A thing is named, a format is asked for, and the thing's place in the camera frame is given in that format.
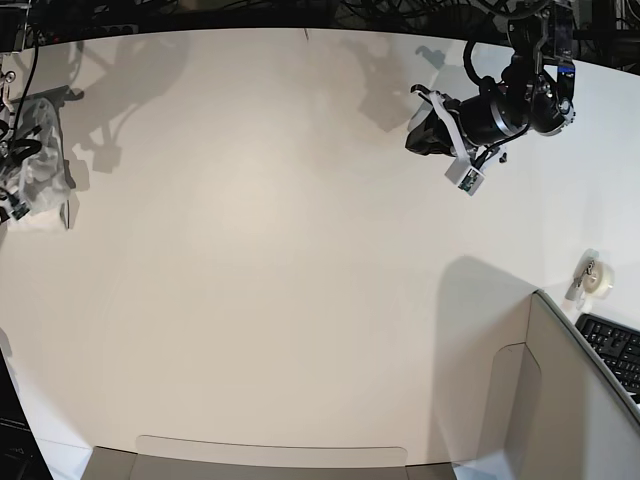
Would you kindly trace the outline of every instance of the keyboard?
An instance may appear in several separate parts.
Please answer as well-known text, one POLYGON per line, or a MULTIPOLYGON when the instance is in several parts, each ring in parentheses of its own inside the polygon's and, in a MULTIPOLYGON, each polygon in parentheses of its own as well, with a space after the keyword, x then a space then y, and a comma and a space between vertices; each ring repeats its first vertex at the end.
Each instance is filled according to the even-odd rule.
POLYGON ((636 403, 640 402, 640 332, 595 315, 582 315, 576 327, 636 403))

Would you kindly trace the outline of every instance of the white table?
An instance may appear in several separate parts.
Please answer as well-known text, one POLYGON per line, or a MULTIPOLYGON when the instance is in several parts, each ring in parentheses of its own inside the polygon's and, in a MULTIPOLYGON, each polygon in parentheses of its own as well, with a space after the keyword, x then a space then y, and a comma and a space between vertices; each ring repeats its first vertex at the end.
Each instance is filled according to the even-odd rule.
MULTIPOLYGON (((464 460, 532 291, 596 248, 618 274, 611 313, 640 319, 640 78, 578 64, 576 122, 515 142, 469 198, 450 159, 404 149, 412 84, 475 94, 463 45, 263 29, 43 48, 32 91, 85 98, 61 111, 73 229, 0 248, 0 328, 36 436, 464 460)), ((498 76, 510 54, 478 46, 477 69, 498 76)))

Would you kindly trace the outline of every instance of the cable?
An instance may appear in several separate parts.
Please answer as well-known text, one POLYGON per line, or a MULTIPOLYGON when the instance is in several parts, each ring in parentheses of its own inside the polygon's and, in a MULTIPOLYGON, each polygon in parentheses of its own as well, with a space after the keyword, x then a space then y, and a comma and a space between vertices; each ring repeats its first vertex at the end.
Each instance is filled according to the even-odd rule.
POLYGON ((506 18, 509 20, 524 20, 525 18, 529 18, 530 16, 535 15, 536 13, 544 10, 553 2, 553 0, 540 0, 538 3, 534 3, 531 6, 531 8, 527 10, 522 10, 522 11, 516 10, 515 12, 506 13, 506 12, 502 12, 498 7, 498 3, 500 2, 496 3, 495 5, 491 5, 486 0, 476 0, 476 1, 480 5, 482 5, 484 8, 489 10, 489 12, 493 13, 494 15, 498 17, 506 18))
POLYGON ((524 128, 520 130, 518 133, 516 133, 513 137, 508 137, 492 145, 489 145, 486 148, 486 150, 482 152, 478 158, 476 158, 476 160, 473 162, 473 166, 478 170, 480 170, 482 166, 485 164, 485 162, 487 161, 487 157, 489 156, 489 153, 493 153, 496 148, 500 148, 505 143, 509 143, 515 140, 516 138, 520 138, 521 136, 523 136, 525 133, 529 131, 529 127, 531 127, 531 117, 527 119, 527 123, 525 124, 524 128))
POLYGON ((364 20, 373 29, 402 29, 410 33, 423 33, 423 23, 429 14, 450 0, 360 0, 358 3, 342 0, 340 5, 353 16, 364 20))
MULTIPOLYGON (((587 30, 591 30, 591 28, 593 27, 591 23, 588 23, 585 25, 587 30)), ((589 45, 589 43, 587 43, 587 41, 585 40, 585 45, 587 46, 587 48, 589 48, 589 50, 591 50, 594 53, 594 55, 596 56, 596 60, 598 62, 605 63, 604 51, 599 41, 597 41, 596 39, 592 39, 591 45, 589 45)))
POLYGON ((258 2, 255 2, 255 3, 251 4, 251 5, 249 5, 249 1, 250 0, 239 0, 237 2, 228 3, 228 4, 218 8, 216 11, 228 10, 228 9, 239 10, 239 9, 241 9, 243 7, 249 7, 250 8, 250 7, 253 7, 254 5, 263 5, 265 3, 273 4, 273 2, 271 0, 260 0, 258 2))
POLYGON ((633 29, 633 30, 637 30, 638 26, 634 25, 633 23, 631 23, 629 20, 627 20, 626 18, 616 18, 616 23, 618 22, 622 22, 624 23, 627 27, 633 29))
MULTIPOLYGON (((576 20, 575 15, 573 16, 573 28, 574 30, 579 30, 578 21, 576 20)), ((577 40, 577 42, 578 42, 578 60, 582 60, 582 41, 577 40)))
MULTIPOLYGON (((508 0, 498 0, 494 8, 500 10, 507 4, 507 1, 508 0)), ((493 12, 487 13, 487 16, 484 18, 484 22, 478 25, 476 30, 473 32, 473 36, 477 37, 479 33, 482 33, 482 30, 484 30, 493 21, 494 17, 495 17, 495 13, 493 12)), ((473 52, 473 47, 475 46, 476 46, 476 40, 470 39, 469 41, 467 41, 466 45, 464 46, 464 52, 462 54, 462 63, 464 65, 464 71, 467 72, 467 76, 469 77, 469 80, 471 80, 476 85, 480 86, 482 79, 480 78, 480 75, 478 75, 478 73, 476 72, 476 69, 473 68, 473 62, 471 61, 471 53, 473 52)))
POLYGON ((633 7, 631 6, 630 0, 627 0, 627 6, 629 7, 629 11, 631 12, 631 15, 633 15, 633 18, 635 18, 636 20, 640 21, 640 17, 638 17, 636 12, 633 11, 633 7))
POLYGON ((20 103, 18 104, 18 110, 16 110, 16 118, 13 122, 13 137, 11 137, 11 144, 9 145, 9 154, 7 158, 11 156, 13 152, 13 145, 16 142, 16 137, 18 136, 18 122, 20 121, 20 114, 22 113, 22 106, 24 105, 24 100, 27 98, 29 94, 29 87, 31 86, 31 82, 33 80, 33 75, 36 73, 36 67, 38 66, 38 53, 40 51, 40 41, 37 38, 37 31, 32 29, 33 33, 36 35, 36 41, 34 42, 34 52, 33 52, 33 62, 31 63, 31 71, 29 72, 29 78, 27 79, 27 83, 24 87, 24 91, 22 92, 22 96, 20 97, 20 103))

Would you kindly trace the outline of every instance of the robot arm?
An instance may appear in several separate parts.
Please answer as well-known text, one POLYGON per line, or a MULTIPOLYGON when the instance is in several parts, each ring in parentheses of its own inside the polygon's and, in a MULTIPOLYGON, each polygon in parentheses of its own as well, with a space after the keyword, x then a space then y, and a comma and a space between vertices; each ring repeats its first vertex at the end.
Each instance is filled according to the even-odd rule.
POLYGON ((409 133, 406 148, 420 155, 454 157, 446 176, 469 195, 476 192, 493 161, 506 161, 504 146, 508 142, 529 129, 555 135, 573 122, 571 5, 569 0, 554 0, 534 7, 529 9, 533 12, 530 15, 519 14, 525 11, 524 3, 519 3, 509 16, 514 54, 499 83, 475 73, 471 65, 474 42, 469 42, 465 70, 478 85, 478 95, 461 102, 423 85, 411 88, 433 110, 409 133), (556 79, 545 66, 557 67, 556 79))

